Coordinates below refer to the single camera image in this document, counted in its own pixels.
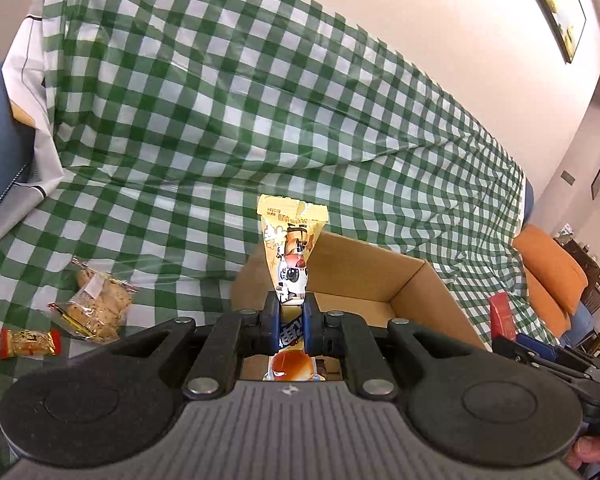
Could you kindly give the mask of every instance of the cardboard box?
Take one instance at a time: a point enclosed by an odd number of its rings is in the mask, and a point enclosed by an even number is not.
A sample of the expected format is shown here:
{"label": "cardboard box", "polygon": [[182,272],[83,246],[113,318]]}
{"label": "cardboard box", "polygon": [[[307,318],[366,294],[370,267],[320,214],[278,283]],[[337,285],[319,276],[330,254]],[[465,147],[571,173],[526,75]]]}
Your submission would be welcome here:
{"label": "cardboard box", "polygon": [[[323,232],[307,267],[307,289],[324,312],[354,312],[369,325],[382,327],[391,318],[404,317],[484,349],[474,327],[424,260]],[[273,284],[260,245],[234,282],[232,308],[261,310],[268,290]]]}

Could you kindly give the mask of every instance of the bag of cookies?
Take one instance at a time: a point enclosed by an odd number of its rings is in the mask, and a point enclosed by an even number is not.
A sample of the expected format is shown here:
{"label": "bag of cookies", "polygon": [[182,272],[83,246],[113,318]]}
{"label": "bag of cookies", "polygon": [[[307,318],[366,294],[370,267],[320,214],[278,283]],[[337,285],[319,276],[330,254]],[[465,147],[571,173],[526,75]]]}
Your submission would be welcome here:
{"label": "bag of cookies", "polygon": [[71,264],[80,290],[69,301],[50,303],[51,318],[79,338],[97,343],[116,340],[137,289],[106,272],[91,269],[76,258]]}

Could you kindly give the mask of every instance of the human hand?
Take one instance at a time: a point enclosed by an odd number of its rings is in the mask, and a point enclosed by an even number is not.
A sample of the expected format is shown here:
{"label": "human hand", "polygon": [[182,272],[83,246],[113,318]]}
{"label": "human hand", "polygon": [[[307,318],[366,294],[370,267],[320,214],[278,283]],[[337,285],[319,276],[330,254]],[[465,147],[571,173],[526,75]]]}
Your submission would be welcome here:
{"label": "human hand", "polygon": [[577,471],[583,464],[600,464],[600,436],[583,436],[571,447],[564,462]]}

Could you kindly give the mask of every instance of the orange pillow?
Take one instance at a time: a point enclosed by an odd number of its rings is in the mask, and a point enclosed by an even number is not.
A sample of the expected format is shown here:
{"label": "orange pillow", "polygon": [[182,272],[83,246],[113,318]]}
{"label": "orange pillow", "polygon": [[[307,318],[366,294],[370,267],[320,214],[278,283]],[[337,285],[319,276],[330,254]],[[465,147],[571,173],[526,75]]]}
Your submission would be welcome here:
{"label": "orange pillow", "polygon": [[571,328],[571,320],[568,314],[563,311],[554,298],[544,290],[540,282],[535,279],[533,274],[525,267],[526,285],[529,288],[529,303],[531,308],[538,315],[544,324],[554,336],[560,337]]}
{"label": "orange pillow", "polygon": [[527,225],[513,239],[525,267],[568,314],[575,314],[587,276],[571,255],[548,234]]}

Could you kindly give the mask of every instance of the checkered tablecloth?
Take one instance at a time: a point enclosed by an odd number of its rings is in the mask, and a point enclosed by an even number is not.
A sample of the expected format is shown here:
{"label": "checkered tablecloth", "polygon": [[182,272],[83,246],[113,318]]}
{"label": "checkered tablecloth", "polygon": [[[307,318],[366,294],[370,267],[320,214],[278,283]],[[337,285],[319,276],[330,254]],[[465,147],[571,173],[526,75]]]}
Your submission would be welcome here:
{"label": "checkered tablecloth", "polygon": [[[66,173],[0,242],[0,329],[48,328],[45,305],[75,291],[74,255],[141,287],[130,327],[213,322],[262,243],[266,193],[325,204],[332,232],[429,260],[485,341],[502,290],[521,332],[553,340],[509,245],[520,167],[342,16],[304,0],[45,0],[43,31]],[[0,361],[0,397],[63,358]],[[0,472],[9,459],[0,436]]]}

